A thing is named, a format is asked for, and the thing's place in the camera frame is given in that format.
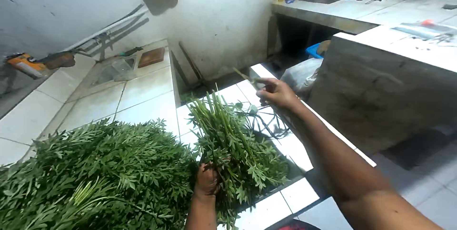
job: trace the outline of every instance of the white wall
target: white wall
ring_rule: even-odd
[[[0,0],[0,56],[29,52],[41,58],[61,51],[124,17],[141,3],[142,0]]]
[[[144,0],[151,11],[158,0]],[[203,75],[213,79],[266,59],[272,0],[178,0],[164,19],[170,45],[182,41]],[[178,56],[186,67],[186,60]]]

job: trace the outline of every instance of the countertop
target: countertop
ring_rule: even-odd
[[[445,4],[457,4],[457,0],[382,0],[366,4],[368,1],[340,0],[331,4],[274,1],[272,11],[353,34],[379,25],[393,27],[427,19],[457,27],[457,9],[442,8]]]

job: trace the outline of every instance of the plastic container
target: plastic container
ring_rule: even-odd
[[[317,54],[317,48],[319,47],[319,45],[320,45],[320,43],[317,43],[315,45],[312,45],[312,46],[306,48],[306,50],[305,50],[306,54],[309,54],[312,57],[317,58],[317,59],[322,59],[323,57],[320,56],[319,54]]]
[[[114,81],[129,81],[136,77],[132,67],[125,61],[125,59],[118,59],[114,61],[111,66],[115,69],[116,75],[113,76]]]

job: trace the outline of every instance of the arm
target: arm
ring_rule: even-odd
[[[218,174],[211,165],[200,164],[187,215],[186,230],[215,230]]]
[[[299,134],[309,140],[305,149],[313,166],[326,176],[329,192],[355,230],[441,229],[400,197],[377,169],[335,136],[286,83],[272,78],[259,82],[266,84],[257,92],[261,101],[294,115],[292,123],[304,130]]]

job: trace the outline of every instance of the wooden cutting board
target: wooden cutting board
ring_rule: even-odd
[[[151,51],[144,52],[141,55],[138,68],[143,68],[151,64],[161,62],[164,60],[165,47],[160,47]]]

